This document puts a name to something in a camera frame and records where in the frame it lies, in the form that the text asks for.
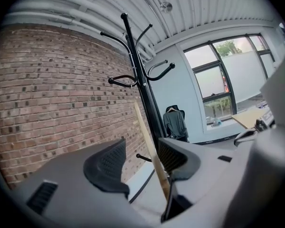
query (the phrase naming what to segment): vent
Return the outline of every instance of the vent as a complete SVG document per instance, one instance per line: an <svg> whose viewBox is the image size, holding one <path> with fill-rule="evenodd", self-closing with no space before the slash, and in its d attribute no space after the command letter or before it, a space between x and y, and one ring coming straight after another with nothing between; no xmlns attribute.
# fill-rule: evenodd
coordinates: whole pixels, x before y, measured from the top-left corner
<svg viewBox="0 0 285 228"><path fill-rule="evenodd" d="M38 214L42 214L51 200L58 185L53 182L44 181L32 197L27 201L27 205Z"/></svg>

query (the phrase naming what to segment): wooden desk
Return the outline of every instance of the wooden desk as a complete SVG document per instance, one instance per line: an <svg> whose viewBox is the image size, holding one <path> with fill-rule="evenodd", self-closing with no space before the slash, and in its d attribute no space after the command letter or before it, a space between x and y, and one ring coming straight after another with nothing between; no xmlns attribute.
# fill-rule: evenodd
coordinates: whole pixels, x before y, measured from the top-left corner
<svg viewBox="0 0 285 228"><path fill-rule="evenodd" d="M247 129L253 128L255 126L256 119L260 118L267 111L268 109L254 108L245 112L241 112L239 114L232 115L231 117Z"/></svg>

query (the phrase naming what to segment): hanging jacket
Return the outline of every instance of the hanging jacket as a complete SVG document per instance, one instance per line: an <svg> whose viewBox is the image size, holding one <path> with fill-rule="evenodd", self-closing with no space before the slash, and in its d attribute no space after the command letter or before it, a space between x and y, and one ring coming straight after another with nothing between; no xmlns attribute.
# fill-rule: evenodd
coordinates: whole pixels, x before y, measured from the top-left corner
<svg viewBox="0 0 285 228"><path fill-rule="evenodd" d="M163 115L163 123L166 133L169 128L174 139L179 139L181 137L188 138L187 127L180 111L166 112Z"/></svg>

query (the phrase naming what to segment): coat rack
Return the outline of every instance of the coat rack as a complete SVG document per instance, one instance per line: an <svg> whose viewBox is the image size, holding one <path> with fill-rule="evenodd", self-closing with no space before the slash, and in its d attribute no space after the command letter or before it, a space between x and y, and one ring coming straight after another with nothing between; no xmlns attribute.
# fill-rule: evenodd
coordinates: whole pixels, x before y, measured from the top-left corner
<svg viewBox="0 0 285 228"><path fill-rule="evenodd" d="M127 88L131 88L134 86L138 87L140 95L142 97L142 104L144 106L146 116L147 116L147 120L148 120L148 123L150 126L153 142L154 142L155 148L158 149L158 139L161 137L166 137L166 135L165 135L164 127L162 124L162 119L160 117L160 112L159 112L158 106L156 104L156 100L154 98L154 94L152 92L149 81L157 81L157 80L161 79L171 69L175 68L175 64L170 63L170 65L157 77L150 77L150 72L153 68L155 68L155 67L157 67L163 63L168 62L167 60L165 60L164 62L156 64L152 68L150 68L150 70L148 72L146 72L146 69L143 65L142 58L140 56L140 53L138 52L138 44L139 44L140 39L144 36L144 34L153 25L150 24L141 33L141 35L138 37L136 44L135 44L134 39L132 37L132 32L131 32L131 28L129 25L129 21L128 21L128 15L126 13L123 13L121 15L121 18L124 22L124 26L125 26L125 29L127 32L126 39L127 39L128 45L126 43L124 43L122 40L120 40L119 38L111 36L111 35L103 32L103 31L100 32L100 35L109 37L113 40L116 40L117 42L119 42L120 44L122 44L126 48L128 54L129 54L129 58L130 58L132 68L133 68L134 77L130 76L130 75L121 75L121 76L117 76L117 77L111 77L111 78L109 78L108 81L110 84L115 84L115 85L123 86L123 87L127 87ZM122 78L129 78L129 79L133 80L133 83L132 84L126 84L126 83L123 83L121 81L118 81L118 79L122 79Z"/></svg>

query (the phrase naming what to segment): window sill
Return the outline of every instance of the window sill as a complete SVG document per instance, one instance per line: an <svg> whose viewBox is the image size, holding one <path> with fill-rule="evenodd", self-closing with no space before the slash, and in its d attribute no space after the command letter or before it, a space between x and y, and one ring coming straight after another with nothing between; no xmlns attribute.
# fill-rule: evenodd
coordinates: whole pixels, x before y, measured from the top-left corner
<svg viewBox="0 0 285 228"><path fill-rule="evenodd" d="M232 124L238 124L238 123L234 119L229 119L229 120L223 121L222 124L219 126L212 127L212 125L207 125L207 132L219 130L221 128L230 126Z"/></svg>

